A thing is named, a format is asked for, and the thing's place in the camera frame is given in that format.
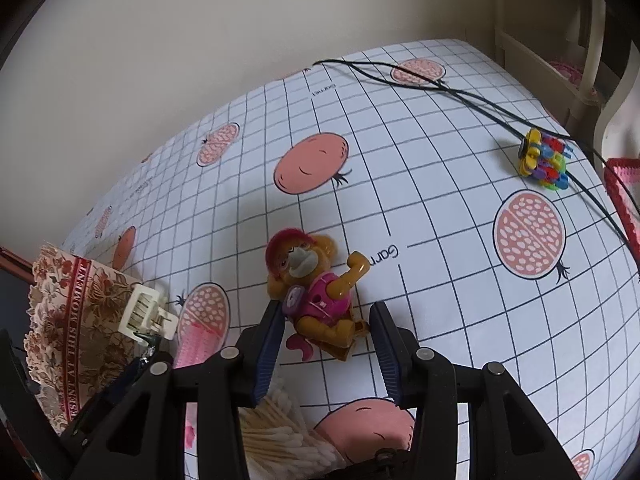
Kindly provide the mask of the orange dog toy pink vest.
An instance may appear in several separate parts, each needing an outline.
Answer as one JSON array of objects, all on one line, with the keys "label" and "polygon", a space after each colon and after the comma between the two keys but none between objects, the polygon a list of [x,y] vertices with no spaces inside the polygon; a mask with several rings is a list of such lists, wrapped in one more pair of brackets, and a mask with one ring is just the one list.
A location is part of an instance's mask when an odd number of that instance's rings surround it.
[{"label": "orange dog toy pink vest", "polygon": [[352,252],[347,271],[336,274],[332,271],[336,255],[333,238],[294,228],[274,234],[266,247],[268,296],[280,301],[294,328],[286,348],[298,351],[304,362],[317,349],[344,362],[369,331],[367,322],[352,313],[352,289],[369,272],[369,260]]}]

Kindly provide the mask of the pink hair comb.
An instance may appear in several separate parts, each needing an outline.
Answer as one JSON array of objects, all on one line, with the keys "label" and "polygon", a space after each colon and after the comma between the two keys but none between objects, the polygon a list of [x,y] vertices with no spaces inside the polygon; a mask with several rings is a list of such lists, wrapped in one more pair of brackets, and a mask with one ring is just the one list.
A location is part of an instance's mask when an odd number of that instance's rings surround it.
[{"label": "pink hair comb", "polygon": [[198,323],[189,325],[180,338],[174,367],[183,368],[204,363],[217,353],[224,343],[214,330]]}]

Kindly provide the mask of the cotton swab pack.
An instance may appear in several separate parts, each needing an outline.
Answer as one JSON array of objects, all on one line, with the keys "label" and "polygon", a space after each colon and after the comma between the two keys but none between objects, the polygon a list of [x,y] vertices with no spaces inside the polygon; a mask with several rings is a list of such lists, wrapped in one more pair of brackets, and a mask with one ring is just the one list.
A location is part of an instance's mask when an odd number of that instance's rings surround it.
[{"label": "cotton swab pack", "polygon": [[307,427],[281,378],[256,408],[240,408],[239,419],[251,479],[311,479],[346,465],[333,444]]}]

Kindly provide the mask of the cream plastic hair claw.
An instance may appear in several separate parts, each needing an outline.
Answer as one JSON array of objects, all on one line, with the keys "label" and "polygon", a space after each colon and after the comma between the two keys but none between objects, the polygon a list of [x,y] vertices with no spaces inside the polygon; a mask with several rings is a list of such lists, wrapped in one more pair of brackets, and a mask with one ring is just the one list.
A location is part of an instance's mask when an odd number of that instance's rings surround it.
[{"label": "cream plastic hair claw", "polygon": [[157,339],[173,340],[178,316],[166,309],[165,297],[157,289],[135,284],[119,321],[119,333],[149,346]]}]

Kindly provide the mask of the pomegranate grid tablecloth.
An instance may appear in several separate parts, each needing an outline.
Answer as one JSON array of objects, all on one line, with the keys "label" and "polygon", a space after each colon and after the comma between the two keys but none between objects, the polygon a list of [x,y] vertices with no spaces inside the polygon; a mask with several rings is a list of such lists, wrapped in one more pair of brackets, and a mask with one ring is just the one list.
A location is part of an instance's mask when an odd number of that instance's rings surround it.
[{"label": "pomegranate grid tablecloth", "polygon": [[264,251],[285,228],[324,233],[370,272],[358,315],[386,303],[399,326],[456,364],[501,362],[569,456],[612,479],[639,435],[639,278],[603,218],[612,203],[583,154],[547,191],[567,240],[561,266],[526,280],[500,260],[498,209],[536,183],[516,135],[553,128],[502,67],[459,40],[356,54],[371,77],[316,66],[268,82],[178,132],[67,235],[101,262],[137,231],[127,270],[170,296],[204,282],[230,300],[230,333],[268,302]]}]

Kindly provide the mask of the floral lace storage box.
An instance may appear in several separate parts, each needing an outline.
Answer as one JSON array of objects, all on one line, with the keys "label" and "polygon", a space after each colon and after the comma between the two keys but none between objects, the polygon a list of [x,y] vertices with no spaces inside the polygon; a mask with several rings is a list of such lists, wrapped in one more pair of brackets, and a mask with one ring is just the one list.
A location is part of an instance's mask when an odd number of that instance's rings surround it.
[{"label": "floral lace storage box", "polygon": [[40,408],[62,434],[136,356],[137,344],[118,326],[138,280],[51,244],[40,248],[32,274],[26,363]]}]

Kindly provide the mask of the colourful plastic block toy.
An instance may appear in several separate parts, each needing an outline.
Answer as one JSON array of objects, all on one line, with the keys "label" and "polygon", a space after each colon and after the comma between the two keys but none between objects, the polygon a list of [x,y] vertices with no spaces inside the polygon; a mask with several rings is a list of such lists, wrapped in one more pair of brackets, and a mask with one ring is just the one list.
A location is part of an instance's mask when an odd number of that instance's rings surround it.
[{"label": "colourful plastic block toy", "polygon": [[550,190],[566,190],[566,164],[573,156],[570,144],[531,128],[518,149],[518,173]]}]

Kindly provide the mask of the pink lace basket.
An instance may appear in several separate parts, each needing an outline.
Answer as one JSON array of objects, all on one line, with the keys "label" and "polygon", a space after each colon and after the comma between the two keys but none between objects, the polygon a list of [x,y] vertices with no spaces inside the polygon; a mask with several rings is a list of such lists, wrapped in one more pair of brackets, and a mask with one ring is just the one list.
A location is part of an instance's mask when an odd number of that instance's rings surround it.
[{"label": "pink lace basket", "polygon": [[639,178],[638,158],[609,158],[604,170],[604,185],[622,220],[630,251],[639,259]]}]

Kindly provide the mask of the cream wooden chair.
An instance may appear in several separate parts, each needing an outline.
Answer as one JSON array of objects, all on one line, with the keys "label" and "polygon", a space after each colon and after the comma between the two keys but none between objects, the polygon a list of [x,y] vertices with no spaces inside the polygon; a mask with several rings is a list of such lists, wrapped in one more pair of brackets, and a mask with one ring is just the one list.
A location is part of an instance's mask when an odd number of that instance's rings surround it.
[{"label": "cream wooden chair", "polygon": [[495,0],[499,62],[573,136],[591,136],[620,82],[604,62],[604,0]]}]

